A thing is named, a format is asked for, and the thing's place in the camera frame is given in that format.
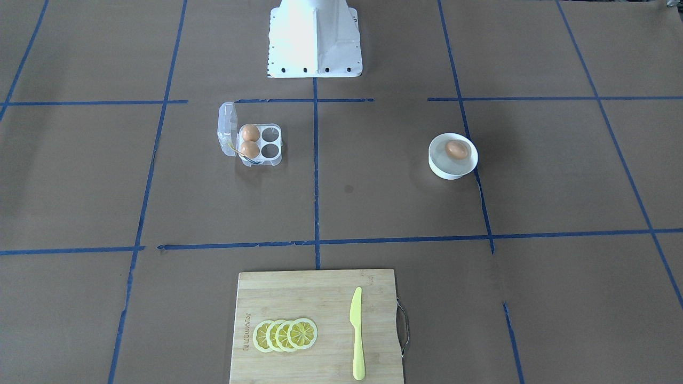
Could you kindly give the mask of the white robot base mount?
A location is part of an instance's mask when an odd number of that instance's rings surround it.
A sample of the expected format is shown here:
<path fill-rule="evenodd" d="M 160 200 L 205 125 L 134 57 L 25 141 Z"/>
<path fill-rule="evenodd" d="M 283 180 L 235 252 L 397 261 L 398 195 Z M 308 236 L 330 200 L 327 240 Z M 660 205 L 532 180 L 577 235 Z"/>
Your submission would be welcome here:
<path fill-rule="evenodd" d="M 358 13 L 346 1 L 282 1 L 269 22 L 268 77 L 362 75 Z"/>

